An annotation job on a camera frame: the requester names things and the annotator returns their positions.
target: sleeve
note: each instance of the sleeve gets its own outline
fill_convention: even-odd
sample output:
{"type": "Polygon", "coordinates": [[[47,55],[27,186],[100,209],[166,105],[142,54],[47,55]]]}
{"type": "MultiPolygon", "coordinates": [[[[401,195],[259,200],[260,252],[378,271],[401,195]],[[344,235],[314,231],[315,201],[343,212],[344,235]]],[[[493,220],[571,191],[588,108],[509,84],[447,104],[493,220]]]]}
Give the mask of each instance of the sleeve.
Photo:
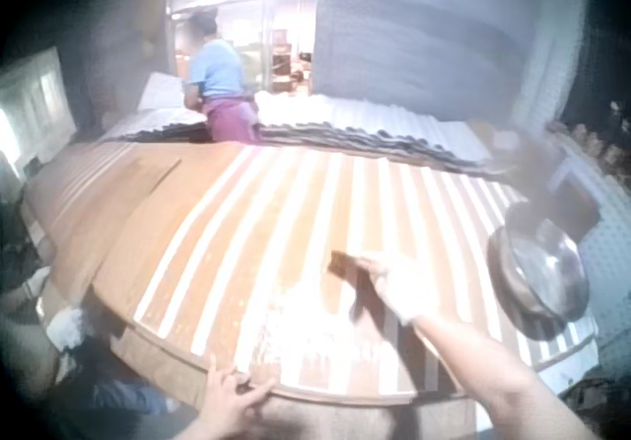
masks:
{"type": "Polygon", "coordinates": [[[201,53],[197,53],[188,66],[188,84],[196,85],[206,80],[208,60],[201,53]]]}

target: hand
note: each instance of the hand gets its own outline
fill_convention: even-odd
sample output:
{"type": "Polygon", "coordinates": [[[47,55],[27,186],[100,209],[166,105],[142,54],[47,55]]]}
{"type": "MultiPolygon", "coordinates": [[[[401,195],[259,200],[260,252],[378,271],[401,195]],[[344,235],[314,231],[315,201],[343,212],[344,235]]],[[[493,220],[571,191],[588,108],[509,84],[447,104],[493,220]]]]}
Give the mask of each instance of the hand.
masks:
{"type": "Polygon", "coordinates": [[[267,399],[276,382],[268,381],[239,395],[237,386],[246,384],[249,375],[240,375],[231,366],[217,370],[213,357],[208,370],[204,405],[199,416],[177,438],[180,440],[219,440],[246,431],[255,418],[255,408],[267,399]]]}
{"type": "Polygon", "coordinates": [[[363,253],[355,261],[370,274],[378,295],[404,325],[438,312],[435,281],[423,279],[416,261],[398,253],[363,253]]]}

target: blue shirt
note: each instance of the blue shirt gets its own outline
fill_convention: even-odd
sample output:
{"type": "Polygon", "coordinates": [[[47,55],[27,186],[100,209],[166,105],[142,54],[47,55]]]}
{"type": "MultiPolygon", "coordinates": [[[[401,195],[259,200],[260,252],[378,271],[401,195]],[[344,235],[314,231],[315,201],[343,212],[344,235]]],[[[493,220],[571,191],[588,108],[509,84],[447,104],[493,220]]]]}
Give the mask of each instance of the blue shirt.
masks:
{"type": "Polygon", "coordinates": [[[239,97],[244,71],[239,55],[225,40],[215,38],[190,61],[188,83],[199,85],[202,97],[239,97]]]}

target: person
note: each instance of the person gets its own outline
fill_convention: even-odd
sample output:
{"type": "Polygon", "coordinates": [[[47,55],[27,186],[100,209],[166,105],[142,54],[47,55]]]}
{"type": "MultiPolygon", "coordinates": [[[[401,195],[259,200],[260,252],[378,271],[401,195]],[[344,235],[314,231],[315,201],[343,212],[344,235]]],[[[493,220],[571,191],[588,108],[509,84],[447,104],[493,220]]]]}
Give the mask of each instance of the person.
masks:
{"type": "Polygon", "coordinates": [[[255,140],[256,112],[245,93],[241,60],[232,46],[217,36],[216,13],[194,14],[189,22],[204,45],[190,61],[184,105],[206,114],[213,141],[255,140]]]}
{"type": "MultiPolygon", "coordinates": [[[[473,326],[440,314],[432,285],[415,281],[421,272],[414,261],[387,254],[355,260],[368,271],[384,303],[432,344],[467,394],[486,408],[501,438],[597,439],[520,358],[473,326]]],[[[216,371],[214,363],[208,379],[198,419],[176,440],[218,440],[241,433],[249,409],[264,402],[274,386],[270,382],[239,396],[234,369],[216,371]]]]}

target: metal bowl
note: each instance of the metal bowl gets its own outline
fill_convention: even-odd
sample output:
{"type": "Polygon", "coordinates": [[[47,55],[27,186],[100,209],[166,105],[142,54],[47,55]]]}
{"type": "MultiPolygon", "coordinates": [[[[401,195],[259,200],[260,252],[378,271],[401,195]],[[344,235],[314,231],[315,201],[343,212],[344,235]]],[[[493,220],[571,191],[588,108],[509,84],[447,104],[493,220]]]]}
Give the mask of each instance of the metal bowl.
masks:
{"type": "Polygon", "coordinates": [[[512,205],[500,233],[506,285],[527,312],[576,320],[587,308],[590,286],[576,243],[529,203],[512,205]]]}

